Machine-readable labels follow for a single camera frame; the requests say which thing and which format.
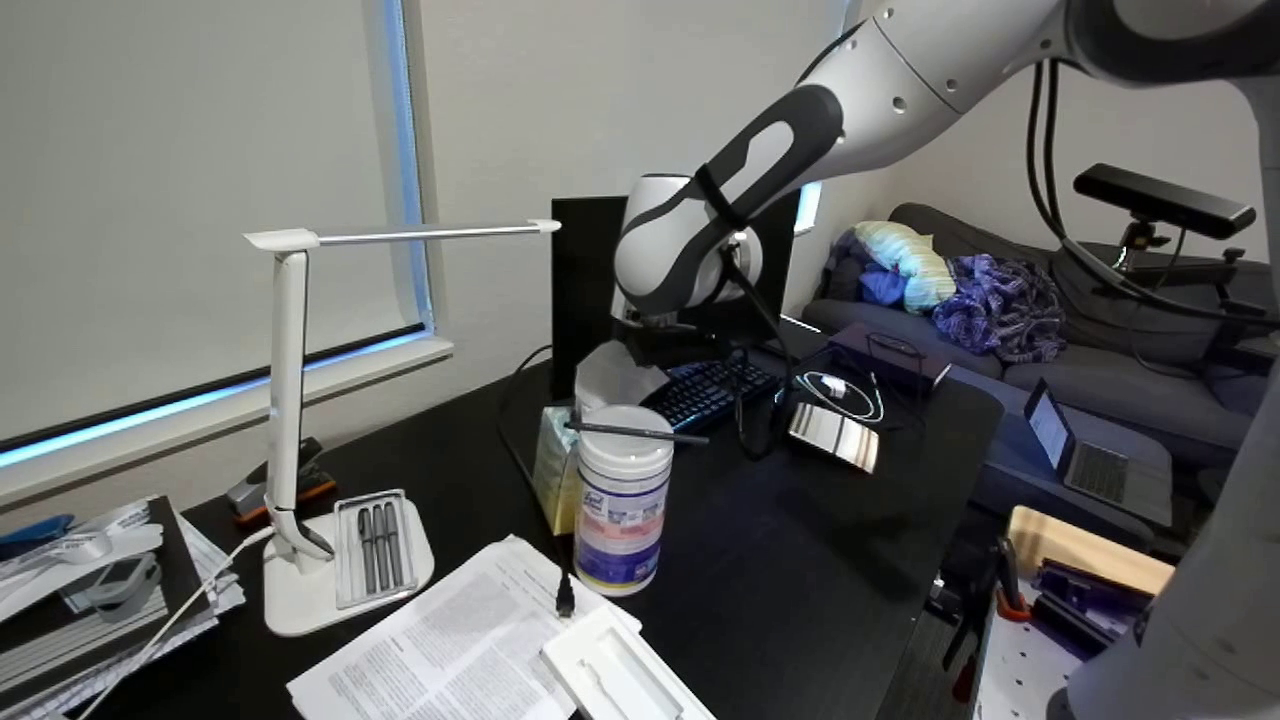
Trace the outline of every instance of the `desk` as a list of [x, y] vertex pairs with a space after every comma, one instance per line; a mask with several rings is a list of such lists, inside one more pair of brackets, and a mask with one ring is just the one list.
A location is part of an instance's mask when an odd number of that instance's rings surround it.
[[[508, 428], [536, 428], [536, 392]], [[424, 512], [436, 576], [508, 532], [552, 552], [540, 508], [504, 456], [492, 384], [328, 456], [344, 492], [400, 484]], [[876, 716], [952, 524], [984, 468], [996, 404], [944, 384], [928, 408], [892, 400], [884, 472], [780, 444], [744, 460], [732, 432], [680, 448], [660, 576], [624, 608], [716, 716]], [[192, 520], [236, 544], [224, 504]], [[372, 620], [308, 640], [260, 624], [260, 564], [240, 564], [248, 608], [220, 632], [116, 688], [100, 716], [292, 716], [284, 684]]]

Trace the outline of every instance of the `white robotic arm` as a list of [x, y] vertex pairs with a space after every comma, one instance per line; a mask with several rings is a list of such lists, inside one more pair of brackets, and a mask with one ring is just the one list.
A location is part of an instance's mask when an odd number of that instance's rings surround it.
[[[884, 168], [1032, 60], [1120, 84], [1232, 80], [1260, 124], [1280, 296], [1280, 0], [876, 0], [804, 80], [680, 192], [632, 212], [616, 280], [640, 316], [692, 304], [696, 268], [780, 192]], [[1148, 628], [1072, 676], [1076, 716], [1280, 716], [1280, 388]]]
[[616, 248], [620, 292], [640, 316], [688, 308], [704, 256], [768, 200], [924, 148], [1044, 44], [1052, 48], [1056, 16], [1056, 0], [876, 4], [692, 184], [628, 220]]

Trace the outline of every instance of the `window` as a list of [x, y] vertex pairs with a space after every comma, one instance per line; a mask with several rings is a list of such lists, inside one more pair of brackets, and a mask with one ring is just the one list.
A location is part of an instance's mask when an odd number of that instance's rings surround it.
[[[240, 232], [420, 224], [400, 0], [12, 0], [0, 92], [8, 460], [252, 384], [272, 264]], [[424, 276], [320, 252], [308, 348], [424, 332]]]

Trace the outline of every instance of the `jar lid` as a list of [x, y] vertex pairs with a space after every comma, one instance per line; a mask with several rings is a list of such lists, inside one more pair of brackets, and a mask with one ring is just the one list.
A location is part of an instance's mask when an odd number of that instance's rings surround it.
[[[640, 432], [672, 432], [664, 416], [636, 404], [608, 404], [584, 412], [584, 424], [640, 428]], [[576, 456], [592, 476], [608, 480], [652, 480], [668, 472], [676, 444], [656, 436], [616, 436], [616, 432], [580, 432]]]

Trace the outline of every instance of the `desk lamp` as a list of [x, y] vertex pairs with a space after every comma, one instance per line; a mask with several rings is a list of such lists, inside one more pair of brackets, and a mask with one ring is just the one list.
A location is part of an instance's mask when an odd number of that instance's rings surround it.
[[432, 544], [420, 512], [404, 500], [404, 540], [408, 540], [408, 592], [376, 596], [368, 604], [340, 604], [340, 520], [336, 512], [300, 524], [296, 520], [296, 448], [304, 416], [304, 324], [308, 324], [308, 252], [340, 244], [404, 244], [404, 240], [476, 240], [476, 236], [548, 236], [556, 220], [492, 224], [492, 228], [388, 228], [388, 232], [312, 232], [312, 228], [272, 228], [244, 232], [244, 240], [276, 260], [272, 292], [272, 456], [268, 456], [268, 512], [276, 536], [264, 552], [264, 616], [276, 636], [308, 636], [316, 628], [340, 624], [348, 616], [392, 604], [432, 576]]

